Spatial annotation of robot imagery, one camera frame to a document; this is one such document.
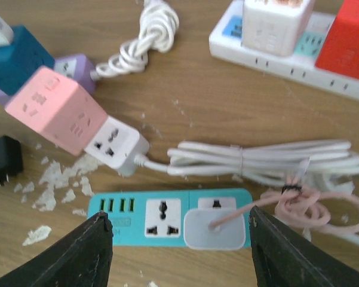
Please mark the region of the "black power adapter with cable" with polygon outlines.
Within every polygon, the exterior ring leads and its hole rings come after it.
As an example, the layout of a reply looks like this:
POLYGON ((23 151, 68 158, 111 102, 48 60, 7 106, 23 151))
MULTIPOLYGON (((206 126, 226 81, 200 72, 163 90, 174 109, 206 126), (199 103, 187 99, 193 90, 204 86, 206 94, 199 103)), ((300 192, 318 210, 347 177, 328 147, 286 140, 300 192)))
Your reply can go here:
POLYGON ((9 137, 0 137, 0 187, 4 186, 9 178, 22 173, 23 157, 19 141, 9 137))

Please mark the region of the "small white plug adapter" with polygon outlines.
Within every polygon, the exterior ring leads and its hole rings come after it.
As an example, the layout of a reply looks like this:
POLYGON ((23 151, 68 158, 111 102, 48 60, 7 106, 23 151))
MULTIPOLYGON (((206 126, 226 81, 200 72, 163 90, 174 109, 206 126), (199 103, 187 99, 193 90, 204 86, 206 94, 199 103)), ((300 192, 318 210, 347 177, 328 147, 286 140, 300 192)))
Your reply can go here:
POLYGON ((232 212, 232 209, 188 211, 183 222, 183 238, 187 247, 209 251, 234 251, 242 248, 246 242, 246 224, 242 215, 217 227, 210 226, 232 212))

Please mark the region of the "blue cube adapter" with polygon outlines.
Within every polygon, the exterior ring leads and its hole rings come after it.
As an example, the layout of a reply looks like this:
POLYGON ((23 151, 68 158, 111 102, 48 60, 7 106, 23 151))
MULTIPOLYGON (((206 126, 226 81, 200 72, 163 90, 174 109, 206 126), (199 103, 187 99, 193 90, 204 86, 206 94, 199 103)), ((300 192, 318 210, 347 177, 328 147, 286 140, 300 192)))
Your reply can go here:
POLYGON ((14 39, 0 47, 0 90, 13 96, 40 66, 54 68, 54 57, 25 26, 14 26, 14 39))

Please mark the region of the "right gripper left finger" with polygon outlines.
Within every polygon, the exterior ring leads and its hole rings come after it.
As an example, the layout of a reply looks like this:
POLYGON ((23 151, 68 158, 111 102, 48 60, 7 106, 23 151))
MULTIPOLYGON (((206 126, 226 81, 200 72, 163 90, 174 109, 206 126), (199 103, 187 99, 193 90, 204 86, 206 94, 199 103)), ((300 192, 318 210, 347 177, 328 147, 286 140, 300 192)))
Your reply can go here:
POLYGON ((107 286, 112 224, 94 214, 37 257, 0 277, 0 286, 107 286))

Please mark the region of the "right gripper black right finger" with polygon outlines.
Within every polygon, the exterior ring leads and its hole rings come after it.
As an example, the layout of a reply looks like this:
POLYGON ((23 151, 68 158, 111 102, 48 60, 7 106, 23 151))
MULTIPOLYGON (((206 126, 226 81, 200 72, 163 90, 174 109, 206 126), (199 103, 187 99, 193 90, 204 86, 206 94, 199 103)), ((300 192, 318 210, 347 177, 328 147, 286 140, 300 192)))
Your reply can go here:
POLYGON ((331 257, 274 216, 249 215, 258 287, 359 287, 359 272, 331 257))

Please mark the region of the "red cube adapter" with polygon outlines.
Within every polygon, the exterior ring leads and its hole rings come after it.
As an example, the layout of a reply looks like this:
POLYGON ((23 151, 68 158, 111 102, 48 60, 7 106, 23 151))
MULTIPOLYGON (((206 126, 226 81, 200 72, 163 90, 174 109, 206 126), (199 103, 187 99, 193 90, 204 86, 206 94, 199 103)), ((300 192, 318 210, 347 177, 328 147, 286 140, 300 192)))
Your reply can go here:
POLYGON ((345 0, 315 66, 359 80, 359 0, 345 0))

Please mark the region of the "white cartoon cube adapter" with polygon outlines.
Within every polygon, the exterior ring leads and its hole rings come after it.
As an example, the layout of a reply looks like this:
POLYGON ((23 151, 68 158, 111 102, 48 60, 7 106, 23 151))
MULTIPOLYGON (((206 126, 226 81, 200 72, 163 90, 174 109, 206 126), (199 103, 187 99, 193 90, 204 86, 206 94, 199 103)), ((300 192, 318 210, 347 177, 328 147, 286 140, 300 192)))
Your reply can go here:
POLYGON ((243 1, 242 45, 275 56, 290 56, 309 22, 314 4, 314 0, 243 1))

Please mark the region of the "long white power strip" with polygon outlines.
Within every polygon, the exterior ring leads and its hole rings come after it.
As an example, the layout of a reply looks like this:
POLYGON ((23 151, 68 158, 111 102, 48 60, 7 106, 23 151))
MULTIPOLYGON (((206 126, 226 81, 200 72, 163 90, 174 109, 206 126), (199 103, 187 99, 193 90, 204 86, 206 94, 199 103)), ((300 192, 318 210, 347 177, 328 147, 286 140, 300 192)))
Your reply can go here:
POLYGON ((232 1, 208 38, 213 57, 359 100, 358 79, 315 67, 334 15, 313 12, 294 53, 288 57, 242 46, 242 20, 243 1, 232 1))

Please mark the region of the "pink cube adapter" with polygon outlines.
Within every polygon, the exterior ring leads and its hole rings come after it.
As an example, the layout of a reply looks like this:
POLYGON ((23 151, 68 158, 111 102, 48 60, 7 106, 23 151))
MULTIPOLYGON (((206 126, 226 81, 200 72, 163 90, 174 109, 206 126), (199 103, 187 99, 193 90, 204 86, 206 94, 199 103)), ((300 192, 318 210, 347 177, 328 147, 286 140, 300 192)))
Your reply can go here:
POLYGON ((41 66, 5 111, 72 155, 79 155, 106 121, 106 111, 75 80, 41 66))

